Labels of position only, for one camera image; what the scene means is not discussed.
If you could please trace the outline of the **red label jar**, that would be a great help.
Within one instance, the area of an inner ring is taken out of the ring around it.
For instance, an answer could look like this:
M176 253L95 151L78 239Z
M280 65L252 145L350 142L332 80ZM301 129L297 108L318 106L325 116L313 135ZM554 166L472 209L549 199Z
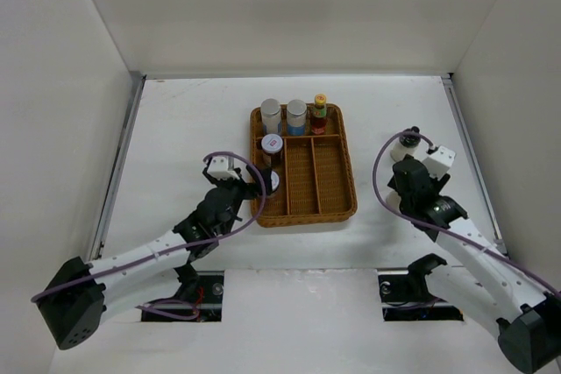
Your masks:
M280 176L277 172L272 170L270 172L269 181L266 184L266 197L270 198L273 197L280 187Z
M267 134L261 139L263 161L268 167L278 166L282 161L283 138L278 134Z

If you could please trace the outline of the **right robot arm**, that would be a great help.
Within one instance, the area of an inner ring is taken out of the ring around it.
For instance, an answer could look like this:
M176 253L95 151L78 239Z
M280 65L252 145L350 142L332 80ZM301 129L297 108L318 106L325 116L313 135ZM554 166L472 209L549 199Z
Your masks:
M535 373L560 356L560 292L499 253L467 212L440 192L450 178L411 156L395 163L388 185L400 198L398 215L461 264L453 271L431 255L407 277L417 300L431 295L460 309L494 339L522 373Z

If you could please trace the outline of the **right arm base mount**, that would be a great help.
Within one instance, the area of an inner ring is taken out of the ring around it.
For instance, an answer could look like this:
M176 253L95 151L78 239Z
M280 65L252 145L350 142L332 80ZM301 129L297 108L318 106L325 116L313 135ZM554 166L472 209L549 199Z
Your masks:
M426 277L446 261L435 254L417 259L406 269L378 272L384 321L463 321L462 312L429 292Z

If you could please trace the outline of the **white shaker silver cap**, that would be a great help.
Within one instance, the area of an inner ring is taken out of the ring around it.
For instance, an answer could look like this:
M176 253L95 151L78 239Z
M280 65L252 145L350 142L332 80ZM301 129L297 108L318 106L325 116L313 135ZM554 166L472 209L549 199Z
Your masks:
M392 212L400 214L401 197L395 191L390 191L386 196L386 204Z

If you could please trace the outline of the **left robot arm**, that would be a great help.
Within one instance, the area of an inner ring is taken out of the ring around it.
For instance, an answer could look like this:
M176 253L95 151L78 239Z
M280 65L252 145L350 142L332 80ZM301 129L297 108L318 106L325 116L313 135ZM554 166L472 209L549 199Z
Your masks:
M188 302L198 274L192 264L235 232L244 201L266 201L278 190L279 176L267 168L220 170L212 159L203 174L212 189L184 220L162 236L123 254L86 262L70 258L46 289L32 298L58 349L72 349L113 316L159 301Z

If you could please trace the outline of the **blue label spice jar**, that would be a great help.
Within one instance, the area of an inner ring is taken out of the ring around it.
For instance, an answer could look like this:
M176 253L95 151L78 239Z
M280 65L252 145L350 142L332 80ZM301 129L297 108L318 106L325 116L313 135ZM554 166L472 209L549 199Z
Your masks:
M289 136L305 134L307 112L307 104L302 100L294 99L287 104L287 132Z

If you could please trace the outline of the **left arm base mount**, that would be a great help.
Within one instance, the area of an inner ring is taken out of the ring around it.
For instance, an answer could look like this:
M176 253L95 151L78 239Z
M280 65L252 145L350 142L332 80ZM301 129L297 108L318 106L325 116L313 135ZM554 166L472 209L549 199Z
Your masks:
M141 310L141 322L220 322L223 315L224 271L198 272L189 286L173 298L161 299Z

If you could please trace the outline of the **purple label spice jar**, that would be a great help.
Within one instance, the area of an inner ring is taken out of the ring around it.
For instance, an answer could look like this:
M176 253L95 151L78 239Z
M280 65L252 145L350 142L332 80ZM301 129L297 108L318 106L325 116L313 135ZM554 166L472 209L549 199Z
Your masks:
M265 135L280 135L282 132L281 104L273 98L268 98L261 103L260 114Z

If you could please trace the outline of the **red sauce bottle yellow cap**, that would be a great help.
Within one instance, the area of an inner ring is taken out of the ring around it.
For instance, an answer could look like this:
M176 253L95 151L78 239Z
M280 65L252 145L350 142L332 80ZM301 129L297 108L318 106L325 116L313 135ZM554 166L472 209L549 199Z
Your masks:
M317 94L310 114L310 129L314 135L323 135L327 126L327 97Z

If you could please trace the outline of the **white bottle black cap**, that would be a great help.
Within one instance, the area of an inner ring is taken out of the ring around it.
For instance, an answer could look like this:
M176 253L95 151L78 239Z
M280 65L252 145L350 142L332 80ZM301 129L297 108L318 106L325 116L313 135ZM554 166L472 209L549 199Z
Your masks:
M390 156L394 162L402 161L406 155L413 156L416 148L421 143L418 136L420 129L417 126L411 126L403 131L390 152Z

